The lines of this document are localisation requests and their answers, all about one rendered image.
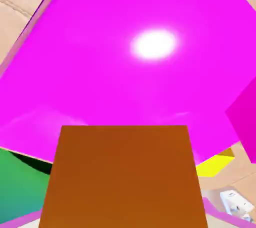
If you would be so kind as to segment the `small orange cube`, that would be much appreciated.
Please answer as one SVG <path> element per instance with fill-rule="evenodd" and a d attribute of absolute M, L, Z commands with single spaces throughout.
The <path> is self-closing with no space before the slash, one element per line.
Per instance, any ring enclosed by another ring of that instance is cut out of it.
<path fill-rule="evenodd" d="M 39 228 L 208 228 L 188 128 L 63 126 Z"/>

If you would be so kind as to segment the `small yellow cube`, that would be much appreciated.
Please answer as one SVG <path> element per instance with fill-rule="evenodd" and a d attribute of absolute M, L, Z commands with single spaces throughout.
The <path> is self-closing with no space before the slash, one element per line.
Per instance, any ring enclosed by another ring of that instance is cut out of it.
<path fill-rule="evenodd" d="M 232 149 L 229 147 L 224 151 L 212 156 L 196 166 L 198 177 L 214 177 L 235 159 Z"/>

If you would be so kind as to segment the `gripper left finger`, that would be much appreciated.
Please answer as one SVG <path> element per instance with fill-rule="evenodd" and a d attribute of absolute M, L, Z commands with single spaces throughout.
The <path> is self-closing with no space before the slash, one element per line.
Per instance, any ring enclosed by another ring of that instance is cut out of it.
<path fill-rule="evenodd" d="M 39 228 L 42 210 L 0 224 L 0 228 Z"/>

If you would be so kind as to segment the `large green box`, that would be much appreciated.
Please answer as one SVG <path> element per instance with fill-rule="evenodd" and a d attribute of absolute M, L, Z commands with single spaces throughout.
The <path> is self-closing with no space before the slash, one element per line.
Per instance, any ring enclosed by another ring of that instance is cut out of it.
<path fill-rule="evenodd" d="M 52 164 L 0 148 L 0 224 L 40 211 Z"/>

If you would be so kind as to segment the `large magenta box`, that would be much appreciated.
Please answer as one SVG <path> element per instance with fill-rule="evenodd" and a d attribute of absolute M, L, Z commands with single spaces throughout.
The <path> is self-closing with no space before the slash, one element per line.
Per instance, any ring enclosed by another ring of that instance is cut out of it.
<path fill-rule="evenodd" d="M 255 77 L 247 0 L 52 0 L 0 77 L 0 147 L 52 162 L 63 125 L 186 125 L 202 162 Z"/>

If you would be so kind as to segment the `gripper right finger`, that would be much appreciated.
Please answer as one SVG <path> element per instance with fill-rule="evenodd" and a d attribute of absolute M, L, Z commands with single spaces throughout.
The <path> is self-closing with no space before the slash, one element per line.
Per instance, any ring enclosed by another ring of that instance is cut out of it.
<path fill-rule="evenodd" d="M 202 200 L 203 200 L 203 205 L 205 209 L 205 214 L 212 216 L 223 222 L 226 222 L 228 224 L 231 224 L 233 226 L 236 226 L 238 228 L 256 228 L 256 224 L 253 224 L 244 219 L 240 219 L 238 217 L 229 215 L 225 212 L 218 211 L 206 197 L 203 197 Z"/>

